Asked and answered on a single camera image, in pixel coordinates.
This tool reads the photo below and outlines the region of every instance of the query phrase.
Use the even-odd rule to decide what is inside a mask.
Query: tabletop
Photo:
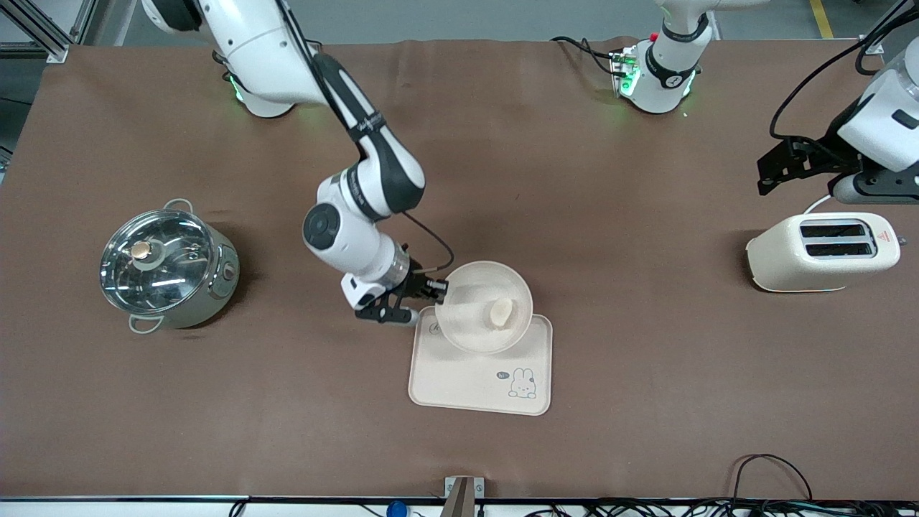
[[[847,44],[715,41],[659,116],[557,43],[327,49],[425,168],[414,214],[458,265],[519,271],[554,325],[540,417],[413,404],[412,330],[356,320],[303,245],[319,182],[357,158],[331,111],[253,117],[207,49],[72,48],[0,188],[0,493],[427,495],[469,474],[490,497],[702,497],[773,453],[818,498],[919,499],[919,255],[809,295],[758,291],[743,257],[825,193],[761,198],[755,164],[779,102]],[[823,134],[866,83],[831,68],[779,129]],[[99,291],[102,247],[175,197],[238,248],[239,289],[208,325],[135,336]],[[802,493],[763,464],[741,495]]]

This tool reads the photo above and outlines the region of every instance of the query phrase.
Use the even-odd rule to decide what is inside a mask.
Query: bunny drawing
[[[517,368],[514,370],[514,380],[511,381],[511,391],[509,396],[519,396],[521,398],[536,398],[536,380],[533,379],[533,371],[527,368]]]

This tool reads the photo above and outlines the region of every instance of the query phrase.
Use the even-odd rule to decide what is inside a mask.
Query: lid knob
[[[145,240],[134,243],[134,246],[130,247],[130,255],[137,260],[144,260],[150,257],[152,252],[153,248],[150,246],[150,243]]]

